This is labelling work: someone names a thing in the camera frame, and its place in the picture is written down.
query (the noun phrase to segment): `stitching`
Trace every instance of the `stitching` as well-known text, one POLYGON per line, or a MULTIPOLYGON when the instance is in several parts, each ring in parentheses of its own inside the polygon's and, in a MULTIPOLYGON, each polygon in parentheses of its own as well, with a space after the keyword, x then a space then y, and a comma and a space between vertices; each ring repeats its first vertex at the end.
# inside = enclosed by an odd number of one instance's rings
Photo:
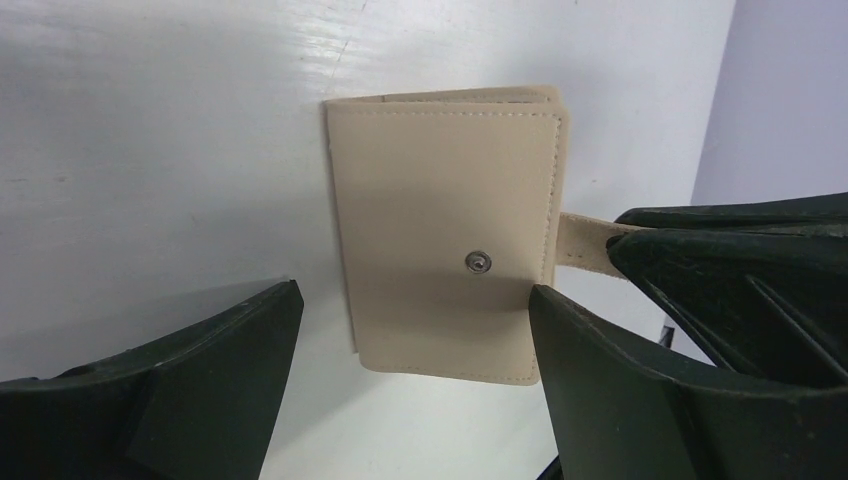
POLYGON ((553 216, 554 210, 554 187, 556 185, 557 171, 559 170, 559 135, 560 132, 562 132, 562 117, 557 117, 556 129, 556 135, 554 135, 554 159, 553 165, 551 166, 551 185, 550 193, 548 194, 548 218, 545 224, 545 244, 543 246, 544 250, 542 250, 542 265, 540 267, 541 273, 539 274, 539 283, 543 283, 545 280, 545 262, 548 259, 548 243, 550 242, 551 237, 551 217, 553 216))
POLYGON ((556 118, 559 120, 557 125, 557 139, 559 139, 559 127, 562 125, 562 118, 556 113, 524 113, 524 112, 371 112, 360 110, 336 110, 334 114, 348 115, 453 115, 459 117, 542 117, 556 118))
MULTIPOLYGON (((400 103, 454 103, 459 100, 491 100, 497 97, 512 97, 512 98, 544 98, 545 102, 550 103, 551 97, 547 95, 542 95, 540 93, 516 93, 516 94, 504 94, 504 95, 478 95, 475 97, 451 97, 451 98, 441 98, 435 100, 400 100, 400 103)), ((508 100, 492 100, 489 103, 515 103, 510 102, 508 100)))
MULTIPOLYGON (((550 232, 551 232, 551 217, 553 212, 553 200, 554 200, 554 187, 556 185, 556 175, 559 170, 559 137, 562 132, 562 117, 555 113, 522 113, 522 112, 374 112, 374 111, 336 111, 334 113, 345 113, 345 114, 355 114, 355 115, 458 115, 458 116, 483 116, 483 117, 541 117, 541 118, 556 118, 556 134, 554 135, 554 154, 553 154, 553 165, 551 165, 551 184, 550 184, 550 193, 548 195, 548 216, 545 225, 545 242, 542 245, 542 264, 541 271, 539 272, 540 282, 544 280, 545 277, 545 261, 548 256, 548 244, 550 242, 550 232)), ((494 375, 483 375, 479 373, 467 373, 467 372, 452 372, 446 370, 433 370, 426 369, 421 367, 414 367, 411 365, 377 365, 375 368, 379 369, 392 369, 392 370, 413 370, 416 372, 426 373, 426 374, 435 374, 435 375, 452 375, 452 376, 464 376, 464 377, 473 377, 473 378, 482 378, 487 380, 510 380, 510 381, 523 381, 530 380, 535 376, 536 373, 536 354, 533 353, 533 358, 530 363, 530 375, 526 377, 498 377, 494 375)))

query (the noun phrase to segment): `white table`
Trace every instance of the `white table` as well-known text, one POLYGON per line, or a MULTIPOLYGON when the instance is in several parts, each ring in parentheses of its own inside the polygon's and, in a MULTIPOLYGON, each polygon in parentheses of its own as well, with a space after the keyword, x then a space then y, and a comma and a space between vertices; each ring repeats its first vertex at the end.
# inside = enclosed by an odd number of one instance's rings
MULTIPOLYGON (((283 276, 307 303, 262 478, 533 479, 540 385, 362 369, 319 102, 552 83, 564 208, 686 204, 733 0, 17 0, 0 4, 0 378, 51 376, 283 276)), ((558 287, 656 336, 624 282, 558 287)))

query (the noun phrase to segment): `card holder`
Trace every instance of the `card holder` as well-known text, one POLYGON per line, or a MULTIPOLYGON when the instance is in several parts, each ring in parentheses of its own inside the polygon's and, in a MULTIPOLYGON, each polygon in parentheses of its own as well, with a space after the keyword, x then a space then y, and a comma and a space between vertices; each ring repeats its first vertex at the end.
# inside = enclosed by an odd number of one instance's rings
POLYGON ((332 100, 326 115, 362 365, 536 383, 532 286, 552 284, 557 263, 620 276, 604 236, 628 228, 560 218, 569 119, 556 89, 332 100))

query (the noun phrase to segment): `metal snap button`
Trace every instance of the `metal snap button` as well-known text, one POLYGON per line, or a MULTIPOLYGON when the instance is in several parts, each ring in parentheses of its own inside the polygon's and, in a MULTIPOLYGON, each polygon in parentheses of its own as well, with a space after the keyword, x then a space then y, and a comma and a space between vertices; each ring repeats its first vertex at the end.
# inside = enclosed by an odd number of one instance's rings
POLYGON ((492 268, 492 257, 486 252, 477 250, 465 257, 465 266, 468 267, 468 270, 471 270, 471 273, 486 273, 492 268))

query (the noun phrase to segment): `leather wallet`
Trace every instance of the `leather wallet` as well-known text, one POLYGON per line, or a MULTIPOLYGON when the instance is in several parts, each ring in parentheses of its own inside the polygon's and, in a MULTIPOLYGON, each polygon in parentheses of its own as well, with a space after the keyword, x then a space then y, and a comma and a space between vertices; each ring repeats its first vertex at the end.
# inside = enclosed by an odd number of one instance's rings
POLYGON ((620 276, 635 227, 559 205, 568 114, 553 87, 326 102, 339 232, 363 366, 531 385, 527 311, 556 264, 620 276))

